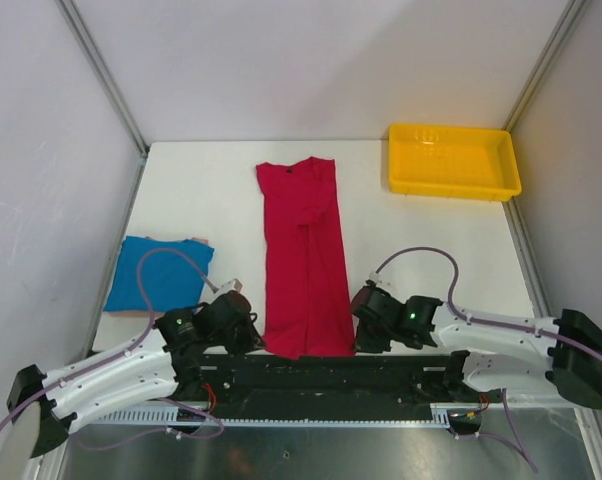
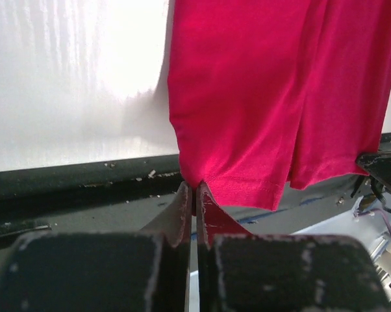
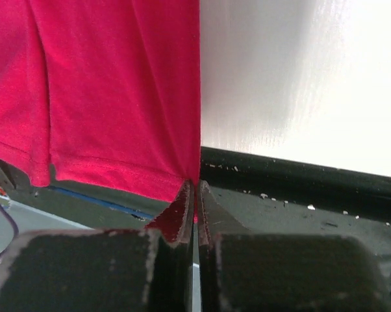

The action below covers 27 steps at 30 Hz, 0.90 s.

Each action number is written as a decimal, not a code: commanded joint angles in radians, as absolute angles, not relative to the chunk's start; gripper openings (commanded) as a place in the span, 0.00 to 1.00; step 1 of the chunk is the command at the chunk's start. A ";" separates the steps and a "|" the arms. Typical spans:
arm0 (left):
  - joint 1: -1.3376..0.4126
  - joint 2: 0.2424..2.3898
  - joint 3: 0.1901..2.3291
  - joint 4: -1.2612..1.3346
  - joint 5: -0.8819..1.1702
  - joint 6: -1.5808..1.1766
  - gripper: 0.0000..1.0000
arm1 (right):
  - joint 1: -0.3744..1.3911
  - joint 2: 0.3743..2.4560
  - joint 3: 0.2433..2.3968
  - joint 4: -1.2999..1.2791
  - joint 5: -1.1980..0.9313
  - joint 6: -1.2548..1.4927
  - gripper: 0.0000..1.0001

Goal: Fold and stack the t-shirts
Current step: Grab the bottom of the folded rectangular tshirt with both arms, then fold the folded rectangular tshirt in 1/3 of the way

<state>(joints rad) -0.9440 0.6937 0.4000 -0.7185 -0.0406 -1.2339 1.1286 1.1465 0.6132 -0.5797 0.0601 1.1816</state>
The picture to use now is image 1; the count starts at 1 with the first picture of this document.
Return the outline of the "blue t shirt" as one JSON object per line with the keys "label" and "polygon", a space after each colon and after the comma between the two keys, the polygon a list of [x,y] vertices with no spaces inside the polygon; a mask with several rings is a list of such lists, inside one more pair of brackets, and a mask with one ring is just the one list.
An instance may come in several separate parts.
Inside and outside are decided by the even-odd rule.
{"label": "blue t shirt", "polygon": [[124,239],[104,310],[157,312],[195,305],[200,300],[214,249],[196,240]]}

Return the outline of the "red polo shirt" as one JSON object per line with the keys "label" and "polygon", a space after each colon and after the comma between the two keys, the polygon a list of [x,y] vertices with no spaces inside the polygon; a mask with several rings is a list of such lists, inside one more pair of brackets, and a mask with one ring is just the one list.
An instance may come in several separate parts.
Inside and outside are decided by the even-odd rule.
{"label": "red polo shirt", "polygon": [[268,352],[350,357],[354,324],[334,161],[256,167],[264,200]]}

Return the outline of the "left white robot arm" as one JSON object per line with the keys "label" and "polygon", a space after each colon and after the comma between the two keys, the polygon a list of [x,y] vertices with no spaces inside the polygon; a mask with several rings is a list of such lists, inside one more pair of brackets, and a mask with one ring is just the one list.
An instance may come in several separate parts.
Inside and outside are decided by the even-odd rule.
{"label": "left white robot arm", "polygon": [[7,407],[32,400],[40,406],[39,433],[31,455],[42,456],[93,421],[148,400],[190,400],[200,393],[202,356],[211,347],[229,355],[263,348],[258,316],[235,290],[210,303],[173,309],[134,338],[63,368],[36,365],[15,376]]}

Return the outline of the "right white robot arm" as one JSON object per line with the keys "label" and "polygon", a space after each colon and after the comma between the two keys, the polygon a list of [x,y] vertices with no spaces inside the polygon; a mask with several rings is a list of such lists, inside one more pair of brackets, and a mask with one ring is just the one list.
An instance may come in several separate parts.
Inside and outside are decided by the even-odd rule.
{"label": "right white robot arm", "polygon": [[360,352],[388,352],[393,342],[447,351],[453,361],[442,388],[454,401],[506,390],[602,410],[602,330],[580,311],[489,316],[427,296],[401,302],[372,282],[354,296],[351,311]]}

